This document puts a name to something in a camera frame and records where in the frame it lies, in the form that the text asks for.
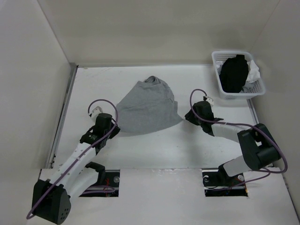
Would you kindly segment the grey tank top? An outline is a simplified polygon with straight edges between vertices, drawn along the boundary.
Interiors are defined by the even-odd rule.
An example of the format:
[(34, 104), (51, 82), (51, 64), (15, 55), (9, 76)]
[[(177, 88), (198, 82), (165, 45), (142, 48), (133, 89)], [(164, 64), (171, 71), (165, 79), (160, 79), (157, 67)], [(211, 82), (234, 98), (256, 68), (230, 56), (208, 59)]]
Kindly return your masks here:
[(150, 76), (143, 82), (138, 81), (116, 108), (118, 126), (124, 133), (153, 133), (182, 121), (171, 88), (156, 76)]

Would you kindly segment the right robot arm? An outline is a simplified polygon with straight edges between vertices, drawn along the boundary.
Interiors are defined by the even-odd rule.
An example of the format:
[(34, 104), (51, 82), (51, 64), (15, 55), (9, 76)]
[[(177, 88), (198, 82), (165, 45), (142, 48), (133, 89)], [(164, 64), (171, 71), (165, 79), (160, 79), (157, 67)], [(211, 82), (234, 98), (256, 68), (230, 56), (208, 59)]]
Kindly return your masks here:
[(226, 123), (214, 116), (206, 100), (193, 104), (185, 120), (200, 126), (210, 136), (222, 137), (240, 145), (241, 156), (221, 164), (218, 171), (209, 176), (216, 185), (228, 186), (234, 178), (248, 171), (271, 174), (272, 171), (265, 167), (282, 158), (279, 147), (264, 124)]

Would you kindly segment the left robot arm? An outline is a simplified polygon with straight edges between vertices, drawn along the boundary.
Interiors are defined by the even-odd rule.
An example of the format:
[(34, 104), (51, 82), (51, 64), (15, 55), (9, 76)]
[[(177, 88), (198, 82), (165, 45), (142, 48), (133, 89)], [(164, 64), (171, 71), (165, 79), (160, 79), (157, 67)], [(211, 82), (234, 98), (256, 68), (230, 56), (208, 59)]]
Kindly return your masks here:
[(56, 225), (62, 224), (70, 213), (74, 199), (90, 186), (104, 184), (105, 167), (92, 160), (119, 131), (112, 115), (100, 113), (95, 125), (81, 137), (66, 162), (50, 178), (36, 182), (32, 208), (26, 218), (37, 216)]

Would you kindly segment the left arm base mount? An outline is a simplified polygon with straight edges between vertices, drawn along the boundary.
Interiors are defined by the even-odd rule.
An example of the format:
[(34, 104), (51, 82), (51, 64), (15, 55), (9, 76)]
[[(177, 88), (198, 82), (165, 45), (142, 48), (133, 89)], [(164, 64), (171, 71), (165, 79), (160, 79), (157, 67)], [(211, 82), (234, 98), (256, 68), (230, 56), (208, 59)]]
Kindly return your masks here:
[(90, 162), (86, 168), (97, 173), (97, 181), (88, 187), (80, 197), (118, 197), (120, 170), (106, 170), (104, 165)]

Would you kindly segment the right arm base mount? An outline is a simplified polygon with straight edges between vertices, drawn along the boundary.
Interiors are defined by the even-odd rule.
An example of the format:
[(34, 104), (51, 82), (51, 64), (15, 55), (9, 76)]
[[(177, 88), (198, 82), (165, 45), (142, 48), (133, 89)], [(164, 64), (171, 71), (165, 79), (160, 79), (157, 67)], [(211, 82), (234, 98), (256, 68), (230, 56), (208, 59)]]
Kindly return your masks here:
[(244, 181), (245, 178), (242, 173), (222, 180), (219, 177), (218, 170), (202, 171), (202, 182), (206, 197), (248, 197), (246, 185), (243, 184), (238, 186), (238, 184)]

